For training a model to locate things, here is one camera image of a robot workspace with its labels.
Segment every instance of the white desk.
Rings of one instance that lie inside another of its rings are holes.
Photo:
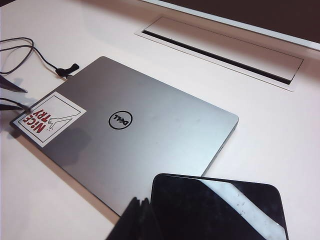
[[[276,186],[289,239],[318,239],[320,52],[285,44],[305,59],[290,92],[134,34],[162,14],[217,24],[136,0],[17,0],[1,8],[1,39],[30,37],[62,68],[106,56],[237,114],[239,125],[206,176]],[[23,53],[2,54],[1,67],[14,67]],[[7,78],[29,92],[1,95],[25,104],[63,83],[36,54]],[[1,113],[1,239],[105,239],[118,217],[11,134],[17,114]]]

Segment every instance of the sticker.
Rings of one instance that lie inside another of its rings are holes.
[[[13,123],[43,148],[85,112],[55,91]]]

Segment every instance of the laptop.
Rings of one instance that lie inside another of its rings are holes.
[[[159,173],[202,176],[238,117],[107,57],[11,125],[121,215]]]

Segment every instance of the black circular logo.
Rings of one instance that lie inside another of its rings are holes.
[[[117,111],[109,117],[109,125],[113,129],[125,129],[132,123],[132,115],[128,111]]]

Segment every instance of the tablet screen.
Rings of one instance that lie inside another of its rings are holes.
[[[287,240],[278,190],[268,184],[159,174],[151,206],[165,240]]]

